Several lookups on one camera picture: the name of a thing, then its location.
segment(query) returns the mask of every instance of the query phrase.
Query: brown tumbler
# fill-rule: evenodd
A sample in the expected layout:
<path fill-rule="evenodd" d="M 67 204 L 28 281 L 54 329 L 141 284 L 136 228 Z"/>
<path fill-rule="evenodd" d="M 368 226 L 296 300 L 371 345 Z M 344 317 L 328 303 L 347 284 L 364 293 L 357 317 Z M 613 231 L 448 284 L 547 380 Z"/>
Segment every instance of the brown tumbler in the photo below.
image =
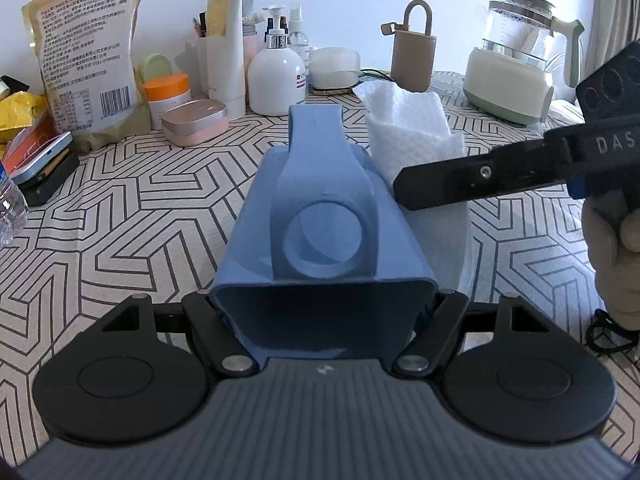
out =
<path fill-rule="evenodd" d="M 409 30 L 409 15 L 415 6 L 422 6 L 427 13 L 424 34 Z M 380 25 L 382 34 L 395 34 L 394 53 L 391 59 L 391 79 L 409 92 L 426 92 L 431 84 L 436 38 L 431 35 L 431 7 L 424 0 L 414 0 L 404 10 L 404 22 Z"/>

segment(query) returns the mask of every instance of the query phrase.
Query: curtain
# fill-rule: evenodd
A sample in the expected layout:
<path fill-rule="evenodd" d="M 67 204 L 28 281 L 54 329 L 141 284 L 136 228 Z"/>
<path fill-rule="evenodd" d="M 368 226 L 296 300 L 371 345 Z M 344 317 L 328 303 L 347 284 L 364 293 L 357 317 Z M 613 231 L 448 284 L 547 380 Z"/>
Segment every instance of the curtain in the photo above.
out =
<path fill-rule="evenodd" d="M 595 0 L 584 73 L 593 73 L 638 38 L 640 0 Z"/>

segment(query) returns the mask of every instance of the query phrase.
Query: blue plastic container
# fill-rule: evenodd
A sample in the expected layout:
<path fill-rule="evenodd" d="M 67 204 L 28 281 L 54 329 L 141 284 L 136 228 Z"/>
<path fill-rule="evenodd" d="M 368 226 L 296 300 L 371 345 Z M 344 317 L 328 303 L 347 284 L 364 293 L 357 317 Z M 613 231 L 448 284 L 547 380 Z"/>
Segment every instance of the blue plastic container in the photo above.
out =
<path fill-rule="evenodd" d="M 212 300 L 263 367 L 269 357 L 389 366 L 436 284 L 340 105 L 289 109 L 289 145 L 265 153 Z"/>

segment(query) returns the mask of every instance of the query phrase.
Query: tablecloth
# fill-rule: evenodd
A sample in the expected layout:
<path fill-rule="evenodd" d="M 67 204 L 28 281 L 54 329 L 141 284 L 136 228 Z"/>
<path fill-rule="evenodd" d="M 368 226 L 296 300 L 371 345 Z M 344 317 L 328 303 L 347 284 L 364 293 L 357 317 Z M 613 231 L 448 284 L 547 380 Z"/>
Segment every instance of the tablecloth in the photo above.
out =
<path fill-rule="evenodd" d="M 437 73 L 449 126 L 470 155 L 533 139 L 533 128 L 472 108 L 462 78 Z M 344 126 L 367 145 L 362 104 L 353 95 L 310 97 L 344 108 Z M 74 335 L 135 292 L 156 303 L 210 287 L 260 159 L 287 140 L 287 118 L 247 114 L 223 136 L 178 148 L 161 133 L 129 137 L 81 157 L 81 165 L 27 228 L 0 250 L 0 453 L 20 463 L 46 440 L 30 385 Z M 580 229 L 580 203 L 565 186 L 478 200 L 470 205 L 476 301 L 517 292 L 584 343 L 602 306 Z M 159 335 L 184 346 L 184 337 Z M 618 382 L 603 439 L 632 460 L 640 442 L 640 374 L 635 352 L 599 359 Z"/>

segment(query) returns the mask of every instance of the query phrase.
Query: plastic water bottle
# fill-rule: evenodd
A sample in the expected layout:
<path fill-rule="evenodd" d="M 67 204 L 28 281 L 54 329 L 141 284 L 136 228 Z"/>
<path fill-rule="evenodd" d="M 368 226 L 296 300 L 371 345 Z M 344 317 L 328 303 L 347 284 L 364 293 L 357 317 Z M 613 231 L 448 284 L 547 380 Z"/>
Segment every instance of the plastic water bottle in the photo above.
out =
<path fill-rule="evenodd" d="M 0 247 L 12 242 L 25 225 L 29 209 L 24 196 L 0 162 Z"/>

